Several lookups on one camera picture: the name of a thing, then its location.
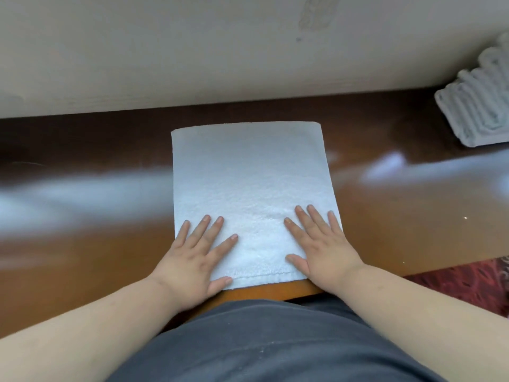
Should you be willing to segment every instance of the red carpet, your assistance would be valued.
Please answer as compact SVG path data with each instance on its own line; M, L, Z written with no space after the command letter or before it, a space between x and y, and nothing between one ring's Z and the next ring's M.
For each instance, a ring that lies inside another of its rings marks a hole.
M495 314L509 314L509 256L406 278Z

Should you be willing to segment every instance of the gray shirt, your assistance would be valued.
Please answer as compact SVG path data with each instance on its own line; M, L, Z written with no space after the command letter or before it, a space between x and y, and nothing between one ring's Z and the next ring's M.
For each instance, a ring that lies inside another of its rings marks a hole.
M109 381L443 381L336 300L225 303L157 336Z

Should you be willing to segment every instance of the white wall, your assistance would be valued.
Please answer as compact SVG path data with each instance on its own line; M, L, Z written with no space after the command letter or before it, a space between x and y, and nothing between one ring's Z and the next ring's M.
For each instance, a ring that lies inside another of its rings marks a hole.
M0 0L0 117L430 86L509 0Z

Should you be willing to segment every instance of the person's right forearm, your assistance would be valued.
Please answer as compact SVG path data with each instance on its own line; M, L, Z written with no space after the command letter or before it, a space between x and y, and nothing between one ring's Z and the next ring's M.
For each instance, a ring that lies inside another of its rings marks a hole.
M451 381L506 381L509 320L369 265L336 295L414 359Z

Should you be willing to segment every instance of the person's left hand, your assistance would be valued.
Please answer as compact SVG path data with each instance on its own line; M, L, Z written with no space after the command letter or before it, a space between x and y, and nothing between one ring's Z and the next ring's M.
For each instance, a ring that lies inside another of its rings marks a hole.
M186 220L169 251L149 275L149 278L170 288L179 304L179 311L197 306L232 283L232 278L227 276L210 281L214 267L238 240L234 234L209 251L223 222L224 218L219 217L206 231L210 223L210 216L206 215L187 237L191 223Z

